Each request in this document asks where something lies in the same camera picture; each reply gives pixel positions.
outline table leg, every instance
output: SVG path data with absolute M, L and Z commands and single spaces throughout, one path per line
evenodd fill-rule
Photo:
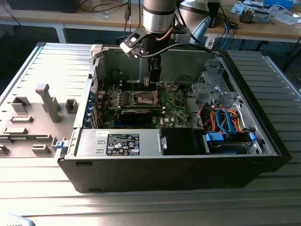
M 56 24 L 55 29 L 60 43 L 68 43 L 66 31 L 63 24 Z
M 205 46 L 207 48 L 213 48 L 213 45 L 214 45 L 214 42 L 215 42 L 215 39 L 218 37 L 218 33 L 208 33 L 207 35 L 207 40 L 206 40 L 206 43 L 205 43 Z

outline motherboard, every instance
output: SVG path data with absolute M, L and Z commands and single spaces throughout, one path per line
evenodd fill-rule
M 184 90 L 162 83 L 155 90 L 124 90 L 112 85 L 98 94 L 100 128 L 157 129 L 190 127 Z

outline computer case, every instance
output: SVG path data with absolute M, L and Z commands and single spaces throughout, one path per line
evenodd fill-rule
M 8 0 L 12 9 L 45 10 L 74 13 L 80 0 Z

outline warning label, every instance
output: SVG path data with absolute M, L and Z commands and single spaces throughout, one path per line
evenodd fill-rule
M 140 155 L 139 134 L 109 134 L 107 155 Z

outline electronic device on desk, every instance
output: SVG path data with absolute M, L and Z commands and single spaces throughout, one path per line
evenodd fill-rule
M 245 6 L 239 20 L 242 23 L 249 24 L 251 22 L 267 24 L 271 16 L 265 9 L 254 9 L 250 6 Z
M 74 13 L 80 0 L 8 0 L 12 9 L 45 10 Z

